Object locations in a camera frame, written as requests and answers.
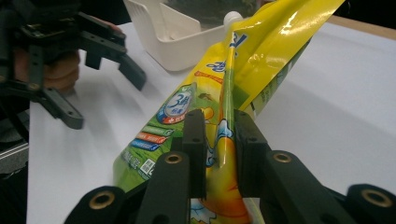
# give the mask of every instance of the table surface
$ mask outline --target table surface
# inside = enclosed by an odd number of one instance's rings
[[[396,31],[372,35],[337,21],[313,36],[256,123],[272,149],[295,154],[324,186],[345,194],[368,183],[396,193]],[[147,72],[142,91],[104,60],[98,71],[82,65],[67,96],[85,117],[82,130],[31,103],[27,223],[64,223],[85,193],[112,185],[115,158],[189,72],[166,72],[132,23],[121,29]]]

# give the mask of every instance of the person's hand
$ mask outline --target person's hand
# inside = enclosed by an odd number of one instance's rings
[[[108,21],[102,21],[100,19],[97,20],[109,25],[113,30],[121,32],[121,29],[115,24]],[[79,62],[80,58],[78,51],[76,50],[66,52],[54,63],[44,65],[44,87],[55,88],[61,93],[71,91],[78,80]],[[15,79],[23,82],[27,82],[29,80],[28,64],[29,54],[24,49],[15,48]]]

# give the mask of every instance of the plastic packaging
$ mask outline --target plastic packaging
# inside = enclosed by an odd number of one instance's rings
[[[234,22],[116,158],[115,184],[129,190],[148,180],[172,138],[182,136],[185,114],[198,108],[208,144],[207,197],[191,200],[191,223],[261,223],[260,214],[251,212],[257,209],[246,207],[237,188],[233,110],[253,117],[259,113],[312,35],[341,4],[278,0],[250,19]]]

